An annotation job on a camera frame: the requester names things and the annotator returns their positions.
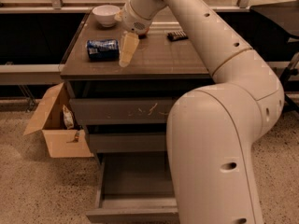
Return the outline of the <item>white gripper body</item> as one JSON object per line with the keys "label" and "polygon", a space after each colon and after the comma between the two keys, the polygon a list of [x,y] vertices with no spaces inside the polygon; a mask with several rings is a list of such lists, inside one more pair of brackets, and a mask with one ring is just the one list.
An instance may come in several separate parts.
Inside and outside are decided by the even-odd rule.
{"label": "white gripper body", "polygon": [[146,20],[137,15],[132,9],[129,2],[127,2],[122,11],[122,27],[127,31],[135,34],[140,34],[142,31],[150,28],[152,20]]}

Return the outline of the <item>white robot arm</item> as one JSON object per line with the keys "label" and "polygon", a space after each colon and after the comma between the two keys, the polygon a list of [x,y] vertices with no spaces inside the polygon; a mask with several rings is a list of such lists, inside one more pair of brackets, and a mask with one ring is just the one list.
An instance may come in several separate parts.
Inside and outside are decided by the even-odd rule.
{"label": "white robot arm", "polygon": [[131,38],[169,7],[214,83],[172,106],[166,145],[180,224],[263,224],[252,144],[278,121],[282,85],[263,58],[203,0],[128,0]]}

